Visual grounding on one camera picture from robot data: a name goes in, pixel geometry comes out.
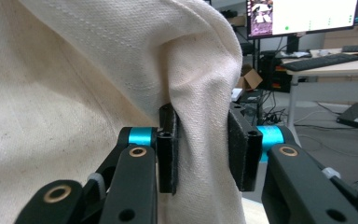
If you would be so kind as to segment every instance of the floor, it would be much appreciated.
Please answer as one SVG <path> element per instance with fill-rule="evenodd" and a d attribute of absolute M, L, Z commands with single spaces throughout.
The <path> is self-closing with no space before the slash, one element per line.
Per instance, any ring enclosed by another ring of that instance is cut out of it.
<path fill-rule="evenodd" d="M 284 110 L 281 115 L 284 125 L 289 105 L 289 94 L 274 92 L 263 104 L 265 112 Z M 358 189 L 358 129 L 336 123 L 338 114 L 349 105 L 298 102 L 295 125 L 300 144 L 318 162 L 332 167 L 341 174 L 341 179 L 350 187 Z M 261 192 L 267 164 L 259 163 L 256 190 L 244 192 L 246 199 L 261 203 Z"/>

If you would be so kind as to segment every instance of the table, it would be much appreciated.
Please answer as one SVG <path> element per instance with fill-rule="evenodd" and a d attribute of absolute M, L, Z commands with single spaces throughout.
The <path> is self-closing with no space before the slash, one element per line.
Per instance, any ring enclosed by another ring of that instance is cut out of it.
<path fill-rule="evenodd" d="M 312 50 L 312 57 L 317 57 L 318 51 Z M 340 52 L 340 49 L 330 49 L 329 52 Z M 292 76 L 287 127 L 292 131 L 299 145 L 294 124 L 297 99 L 309 101 L 358 101 L 358 81 L 298 82 L 300 77 L 358 77 L 358 61 L 299 72 L 287 70 L 287 74 Z"/>

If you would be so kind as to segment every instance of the desk leg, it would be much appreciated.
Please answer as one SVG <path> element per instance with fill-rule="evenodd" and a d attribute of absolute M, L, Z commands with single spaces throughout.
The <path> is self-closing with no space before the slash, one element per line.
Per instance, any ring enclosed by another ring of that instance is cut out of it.
<path fill-rule="evenodd" d="M 292 76 L 290 83 L 290 102 L 289 102 L 289 114 L 287 118 L 287 128 L 292 132 L 296 142 L 301 146 L 295 129 L 295 109 L 296 109 L 296 92 L 298 88 L 298 76 Z"/>

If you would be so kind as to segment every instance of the white desk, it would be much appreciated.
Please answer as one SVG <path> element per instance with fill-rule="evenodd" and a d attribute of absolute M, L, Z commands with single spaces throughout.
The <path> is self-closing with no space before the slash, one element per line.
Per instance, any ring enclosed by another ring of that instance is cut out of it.
<path fill-rule="evenodd" d="M 290 89 L 287 127 L 292 131 L 298 143 L 294 124 L 296 100 L 358 101 L 358 81 L 298 83 L 300 77 L 358 77 L 358 61 L 300 72 L 287 70 L 287 74 L 293 76 Z"/>

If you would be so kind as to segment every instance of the towel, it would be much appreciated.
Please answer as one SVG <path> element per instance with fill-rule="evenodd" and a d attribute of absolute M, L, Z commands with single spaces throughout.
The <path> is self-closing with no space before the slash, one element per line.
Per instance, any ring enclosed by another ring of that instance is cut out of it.
<path fill-rule="evenodd" d="M 244 223 L 227 161 L 241 71 L 230 25 L 200 0 L 0 0 L 0 223 L 38 189 L 85 184 L 125 126 L 179 130 L 177 193 L 159 223 Z"/>

